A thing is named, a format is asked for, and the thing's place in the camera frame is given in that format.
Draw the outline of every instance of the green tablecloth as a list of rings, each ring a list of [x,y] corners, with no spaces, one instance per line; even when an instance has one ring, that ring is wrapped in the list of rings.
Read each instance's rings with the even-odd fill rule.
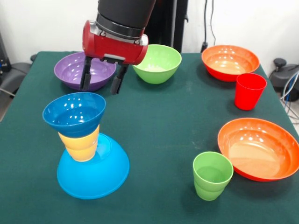
[[[235,84],[207,74],[199,54],[183,54],[176,74],[161,85],[144,83],[132,68],[117,96],[111,82],[97,91],[107,109],[101,132],[117,140],[130,173],[113,194],[79,200],[64,193],[56,169],[64,146],[42,119],[52,100],[73,92],[54,75],[70,52],[41,52],[0,124],[1,224],[262,224],[299,223],[299,175],[253,182],[234,174],[213,202],[199,199],[192,161],[218,151],[217,134],[239,117],[270,120],[298,136],[268,83],[256,109],[234,106]],[[261,68],[258,74],[264,75]]]

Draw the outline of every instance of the green bowl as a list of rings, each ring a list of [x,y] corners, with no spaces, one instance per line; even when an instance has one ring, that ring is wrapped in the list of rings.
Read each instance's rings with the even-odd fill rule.
[[[166,82],[178,69],[181,54],[168,46],[150,44],[143,61],[133,65],[139,77],[150,84]]]

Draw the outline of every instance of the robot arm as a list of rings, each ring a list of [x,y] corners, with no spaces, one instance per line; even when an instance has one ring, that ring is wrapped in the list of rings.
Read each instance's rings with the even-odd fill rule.
[[[83,50],[86,55],[80,89],[90,83],[93,58],[118,63],[111,93],[119,93],[123,77],[130,64],[139,64],[148,47],[144,33],[156,0],[100,0],[96,21],[87,21],[83,30]]]

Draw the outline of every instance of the purple bowl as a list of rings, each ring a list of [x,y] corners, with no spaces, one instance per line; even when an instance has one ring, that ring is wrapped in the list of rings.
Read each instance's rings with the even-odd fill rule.
[[[54,73],[63,83],[72,89],[80,90],[80,81],[84,66],[85,54],[78,52],[62,58],[54,68]],[[87,91],[95,91],[103,87],[116,70],[116,64],[101,62],[94,58],[90,67],[92,78]]]

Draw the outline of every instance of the plastic bowl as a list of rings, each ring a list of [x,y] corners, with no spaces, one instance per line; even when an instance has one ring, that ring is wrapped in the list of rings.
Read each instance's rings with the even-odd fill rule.
[[[260,64],[251,51],[233,45],[207,48],[201,59],[213,77],[225,82],[235,82],[238,75],[254,72]]]
[[[277,181],[299,168],[299,144],[282,127],[256,118],[235,119],[218,134],[221,153],[240,175],[260,182]]]
[[[176,72],[181,61],[182,56],[177,50],[165,45],[151,44],[143,61],[133,68],[143,81],[161,84]]]
[[[43,119],[66,137],[91,134],[99,125],[105,99],[91,92],[71,93],[53,100],[43,111]]]
[[[57,168],[60,187],[80,199],[96,199],[116,191],[130,169],[127,154],[112,138],[100,134],[95,156],[77,162],[65,150]]]
[[[78,52],[62,58],[55,66],[54,73],[64,84],[80,90],[85,54]],[[101,62],[94,58],[90,67],[92,78],[87,91],[96,91],[106,85],[116,70],[115,64]]]

